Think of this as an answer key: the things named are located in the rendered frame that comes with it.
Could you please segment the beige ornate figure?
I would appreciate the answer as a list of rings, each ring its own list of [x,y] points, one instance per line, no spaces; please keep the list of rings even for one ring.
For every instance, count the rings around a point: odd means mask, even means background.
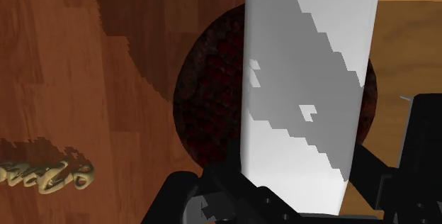
[[[61,177],[68,166],[69,162],[65,159],[52,166],[32,166],[29,162],[5,161],[0,163],[0,183],[5,181],[8,186],[16,186],[19,183],[24,187],[37,186],[40,194],[47,195],[70,183],[73,183],[76,189],[82,190],[94,181],[95,169],[92,164],[80,165]]]

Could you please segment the tall white box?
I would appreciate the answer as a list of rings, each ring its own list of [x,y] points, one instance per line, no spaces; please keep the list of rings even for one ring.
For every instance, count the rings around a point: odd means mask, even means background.
[[[338,215],[378,0],[246,0],[242,173],[301,213]]]

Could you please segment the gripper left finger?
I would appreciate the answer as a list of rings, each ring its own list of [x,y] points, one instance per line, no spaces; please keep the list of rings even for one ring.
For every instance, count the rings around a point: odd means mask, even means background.
[[[171,173],[140,224],[301,224],[299,213],[240,168],[239,141],[230,140],[226,161],[207,166],[201,177]]]

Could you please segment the dark red round mat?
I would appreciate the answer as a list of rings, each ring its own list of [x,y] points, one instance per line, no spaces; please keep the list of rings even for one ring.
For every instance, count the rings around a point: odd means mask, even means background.
[[[176,81],[173,114],[177,133],[183,146],[201,167],[226,160],[230,151],[231,155],[238,157],[232,159],[239,161],[244,14],[242,4],[214,20],[191,48]],[[332,53],[327,35],[317,32],[311,13],[296,14],[303,27],[307,27],[307,33],[316,37],[323,35],[319,40],[326,43],[323,46]],[[339,56],[342,66],[341,54],[334,54]],[[354,71],[343,66],[346,75],[357,77]],[[370,130],[377,100],[376,75],[368,60],[356,144],[361,145]],[[324,159],[319,151],[309,150],[317,145],[312,141],[284,140],[288,143],[284,147],[297,148],[286,152],[286,158],[281,161],[293,167],[306,163],[307,159]]]

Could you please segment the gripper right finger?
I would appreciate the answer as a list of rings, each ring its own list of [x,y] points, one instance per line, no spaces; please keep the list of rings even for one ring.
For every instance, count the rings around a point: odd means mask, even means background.
[[[442,224],[442,94],[411,99],[397,167],[356,145],[349,181],[387,224]]]

